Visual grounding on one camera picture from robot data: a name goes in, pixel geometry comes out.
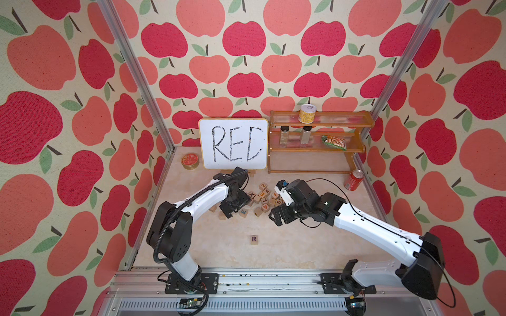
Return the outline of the yellow white-lidded can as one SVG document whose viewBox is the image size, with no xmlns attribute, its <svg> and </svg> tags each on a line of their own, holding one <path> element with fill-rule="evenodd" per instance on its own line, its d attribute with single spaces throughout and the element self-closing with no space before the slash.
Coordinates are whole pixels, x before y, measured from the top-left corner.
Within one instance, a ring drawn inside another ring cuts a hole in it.
<svg viewBox="0 0 506 316">
<path fill-rule="evenodd" d="M 311 104 L 301 105 L 299 110 L 299 122 L 309 125 L 314 122 L 317 108 Z"/>
</svg>

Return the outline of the yellow framed whiteboard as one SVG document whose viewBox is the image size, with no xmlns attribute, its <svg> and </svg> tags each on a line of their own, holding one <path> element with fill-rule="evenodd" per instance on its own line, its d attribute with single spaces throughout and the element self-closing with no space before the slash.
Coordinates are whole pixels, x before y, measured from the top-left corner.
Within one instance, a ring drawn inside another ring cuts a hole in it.
<svg viewBox="0 0 506 316">
<path fill-rule="evenodd" d="M 204 118 L 198 122 L 206 169 L 265 169 L 269 122 L 264 118 Z"/>
</svg>

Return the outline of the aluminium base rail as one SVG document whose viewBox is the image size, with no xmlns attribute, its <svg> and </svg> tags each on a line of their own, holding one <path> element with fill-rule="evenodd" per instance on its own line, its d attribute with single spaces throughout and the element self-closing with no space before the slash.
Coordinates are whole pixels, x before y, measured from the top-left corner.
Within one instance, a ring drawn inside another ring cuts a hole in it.
<svg viewBox="0 0 506 316">
<path fill-rule="evenodd" d="M 179 315 L 182 294 L 166 294 L 163 267 L 118 272 L 99 315 Z M 343 294 L 325 294 L 322 269 L 219 269 L 215 294 L 201 315 L 345 315 Z M 367 315 L 442 315 L 436 303 L 400 287 L 365 296 Z"/>
</svg>

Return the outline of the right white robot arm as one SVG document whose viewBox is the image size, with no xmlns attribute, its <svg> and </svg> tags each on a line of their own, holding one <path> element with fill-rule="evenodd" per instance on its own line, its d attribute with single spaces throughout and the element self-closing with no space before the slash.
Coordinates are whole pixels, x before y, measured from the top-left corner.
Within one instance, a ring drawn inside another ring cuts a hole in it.
<svg viewBox="0 0 506 316">
<path fill-rule="evenodd" d="M 269 218 L 277 225 L 313 219 L 353 233 L 392 256 L 389 261 L 366 263 L 350 260 L 333 287 L 356 296 L 377 285 L 404 286 L 426 300 L 437 300 L 442 280 L 447 280 L 440 238 L 431 233 L 421 236 L 396 228 L 357 209 L 347 196 L 331 192 L 319 195 L 304 180 L 280 180 L 275 192 L 283 200 Z"/>
</svg>

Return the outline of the plain wooden block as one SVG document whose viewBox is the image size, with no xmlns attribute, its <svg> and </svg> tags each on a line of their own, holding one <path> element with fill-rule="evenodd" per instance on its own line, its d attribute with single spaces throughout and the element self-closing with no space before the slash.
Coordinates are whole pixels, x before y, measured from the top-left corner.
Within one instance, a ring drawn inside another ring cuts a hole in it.
<svg viewBox="0 0 506 316">
<path fill-rule="evenodd" d="M 262 209 L 260 209 L 260 208 L 256 208 L 256 209 L 254 210 L 254 214 L 255 214 L 255 216 L 257 216 L 257 217 L 260 217 L 260 216 L 263 214 L 263 211 L 262 211 Z"/>
</svg>

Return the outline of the red gold round tin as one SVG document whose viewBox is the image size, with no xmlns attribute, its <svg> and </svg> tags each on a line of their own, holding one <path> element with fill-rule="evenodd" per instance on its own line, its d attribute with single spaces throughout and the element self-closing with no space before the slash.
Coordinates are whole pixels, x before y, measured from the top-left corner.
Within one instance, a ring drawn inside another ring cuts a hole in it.
<svg viewBox="0 0 506 316">
<path fill-rule="evenodd" d="M 193 169 L 197 168 L 200 164 L 199 156 L 195 153 L 185 154 L 181 158 L 181 164 L 184 169 L 193 170 Z"/>
</svg>

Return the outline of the glass spice shaker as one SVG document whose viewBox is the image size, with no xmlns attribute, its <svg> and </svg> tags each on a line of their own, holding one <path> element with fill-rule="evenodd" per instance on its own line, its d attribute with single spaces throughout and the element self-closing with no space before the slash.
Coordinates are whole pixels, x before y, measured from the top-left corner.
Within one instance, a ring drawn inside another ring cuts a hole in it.
<svg viewBox="0 0 506 316">
<path fill-rule="evenodd" d="M 279 145 L 281 147 L 286 147 L 288 140 L 289 140 L 289 130 L 290 126 L 282 126 L 280 128 L 280 138 L 279 138 Z"/>
<path fill-rule="evenodd" d="M 312 127 L 311 126 L 303 126 L 301 135 L 300 135 L 300 143 L 301 144 L 308 144 L 310 141 L 312 133 Z"/>
</svg>

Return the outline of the wooden block letter E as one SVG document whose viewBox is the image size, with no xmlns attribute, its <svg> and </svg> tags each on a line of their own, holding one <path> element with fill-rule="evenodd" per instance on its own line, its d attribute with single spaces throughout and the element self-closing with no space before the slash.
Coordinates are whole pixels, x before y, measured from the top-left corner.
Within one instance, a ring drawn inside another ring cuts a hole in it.
<svg viewBox="0 0 506 316">
<path fill-rule="evenodd" d="M 240 212 L 239 212 L 239 215 L 243 218 L 246 218 L 249 214 L 249 210 L 248 209 L 241 209 Z"/>
</svg>

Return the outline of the wooden two-tier shelf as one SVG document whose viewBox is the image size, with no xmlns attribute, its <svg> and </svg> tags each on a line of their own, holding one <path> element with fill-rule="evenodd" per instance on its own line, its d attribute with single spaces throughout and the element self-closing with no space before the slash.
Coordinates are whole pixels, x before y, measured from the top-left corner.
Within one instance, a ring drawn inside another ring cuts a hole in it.
<svg viewBox="0 0 506 316">
<path fill-rule="evenodd" d="M 280 128 L 290 126 L 286 147 L 279 145 Z M 311 126 L 308 144 L 300 143 L 303 126 Z M 272 111 L 270 115 L 269 173 L 327 173 L 348 174 L 355 170 L 354 156 L 365 151 L 361 132 L 374 126 L 367 111 L 317 112 L 314 122 L 299 122 L 299 114 L 293 111 Z M 337 136 L 345 140 L 347 151 L 335 150 L 322 144 L 323 135 Z"/>
</svg>

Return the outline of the wooden block letter R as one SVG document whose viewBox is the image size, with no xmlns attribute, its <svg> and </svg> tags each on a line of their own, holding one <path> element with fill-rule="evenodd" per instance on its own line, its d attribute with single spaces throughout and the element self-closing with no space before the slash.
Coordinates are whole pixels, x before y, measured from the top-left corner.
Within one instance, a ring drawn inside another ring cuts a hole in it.
<svg viewBox="0 0 506 316">
<path fill-rule="evenodd" d="M 252 235 L 252 236 L 250 237 L 250 244 L 251 244 L 251 245 L 258 245 L 258 243 L 259 243 L 259 242 L 258 242 L 258 236 L 257 236 L 257 235 Z"/>
</svg>

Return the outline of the aluminium corner post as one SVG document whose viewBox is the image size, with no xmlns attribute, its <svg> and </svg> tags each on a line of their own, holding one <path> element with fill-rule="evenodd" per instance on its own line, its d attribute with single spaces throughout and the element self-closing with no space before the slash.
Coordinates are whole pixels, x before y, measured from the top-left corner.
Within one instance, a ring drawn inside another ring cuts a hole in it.
<svg viewBox="0 0 506 316">
<path fill-rule="evenodd" d="M 109 29 L 111 30 L 117 45 L 120 48 L 121 53 L 123 54 L 123 58 L 129 67 L 129 71 L 135 81 L 138 91 L 141 94 L 145 104 L 154 120 L 154 124 L 158 129 L 159 134 L 164 141 L 164 144 L 167 147 L 167 151 L 169 154 L 174 154 L 175 152 L 175 144 L 171 138 L 171 135 L 168 131 L 168 128 L 165 124 L 162 112 L 158 106 L 158 103 L 151 92 L 150 86 L 148 84 L 147 78 L 142 70 L 141 64 L 138 61 L 137 56 L 135 55 L 132 46 L 130 44 L 130 39 L 126 33 L 126 30 L 121 22 L 119 17 L 119 13 L 117 12 L 113 1 L 98 1 L 100 9 L 103 13 L 105 21 L 107 22 Z"/>
<path fill-rule="evenodd" d="M 415 31 L 407 44 L 407 47 L 400 56 L 398 62 L 396 62 L 393 72 L 391 73 L 382 93 L 374 102 L 370 112 L 370 116 L 374 122 L 378 119 L 380 113 L 386 107 L 387 102 L 403 78 L 404 73 L 406 73 L 408 68 L 411 66 L 411 63 L 413 63 L 415 55 L 418 53 L 421 45 L 430 33 L 432 26 L 444 12 L 448 4 L 449 1 L 443 0 L 430 1 L 428 3 L 419 24 L 416 26 Z"/>
</svg>

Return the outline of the aluminium corner post right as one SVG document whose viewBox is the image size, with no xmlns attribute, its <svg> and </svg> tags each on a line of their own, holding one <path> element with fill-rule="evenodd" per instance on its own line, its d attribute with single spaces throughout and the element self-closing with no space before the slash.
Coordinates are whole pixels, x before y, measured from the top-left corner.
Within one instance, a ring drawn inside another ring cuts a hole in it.
<svg viewBox="0 0 506 316">
<path fill-rule="evenodd" d="M 407 47 L 400 56 L 398 62 L 396 62 L 393 72 L 391 73 L 382 93 L 374 102 L 370 112 L 370 116 L 374 122 L 378 119 L 380 113 L 386 107 L 387 102 L 403 78 L 404 73 L 406 73 L 408 68 L 411 66 L 411 63 L 413 63 L 415 55 L 418 53 L 421 45 L 430 33 L 432 26 L 444 12 L 448 4 L 449 1 L 443 0 L 430 1 L 428 3 L 419 24 L 416 26 L 415 31 L 407 44 Z"/>
</svg>

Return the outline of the right glass spice shaker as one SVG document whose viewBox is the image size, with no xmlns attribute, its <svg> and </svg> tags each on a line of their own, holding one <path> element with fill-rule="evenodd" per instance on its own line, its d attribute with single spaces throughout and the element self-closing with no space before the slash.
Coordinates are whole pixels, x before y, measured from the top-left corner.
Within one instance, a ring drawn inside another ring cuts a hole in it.
<svg viewBox="0 0 506 316">
<path fill-rule="evenodd" d="M 300 135 L 300 143 L 301 144 L 308 144 L 310 141 L 312 133 L 312 127 L 311 126 L 303 126 L 301 135 Z"/>
</svg>

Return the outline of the green snack packet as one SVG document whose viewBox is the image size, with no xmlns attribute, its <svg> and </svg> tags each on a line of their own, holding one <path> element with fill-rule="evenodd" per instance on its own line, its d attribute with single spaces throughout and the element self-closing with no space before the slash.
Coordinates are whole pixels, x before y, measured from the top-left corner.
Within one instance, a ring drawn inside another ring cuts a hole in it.
<svg viewBox="0 0 506 316">
<path fill-rule="evenodd" d="M 345 140 L 340 137 L 323 135 L 321 141 L 322 144 L 326 147 L 335 150 L 347 151 L 347 144 Z"/>
</svg>

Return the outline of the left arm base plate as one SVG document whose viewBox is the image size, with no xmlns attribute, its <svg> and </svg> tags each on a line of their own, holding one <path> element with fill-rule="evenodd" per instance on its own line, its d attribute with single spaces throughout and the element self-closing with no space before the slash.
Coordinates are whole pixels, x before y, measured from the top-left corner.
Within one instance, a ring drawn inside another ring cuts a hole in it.
<svg viewBox="0 0 506 316">
<path fill-rule="evenodd" d="M 184 280 L 178 274 L 171 273 L 167 279 L 159 279 L 166 284 L 166 294 L 217 294 L 220 275 L 217 273 L 197 273 L 192 280 Z"/>
</svg>

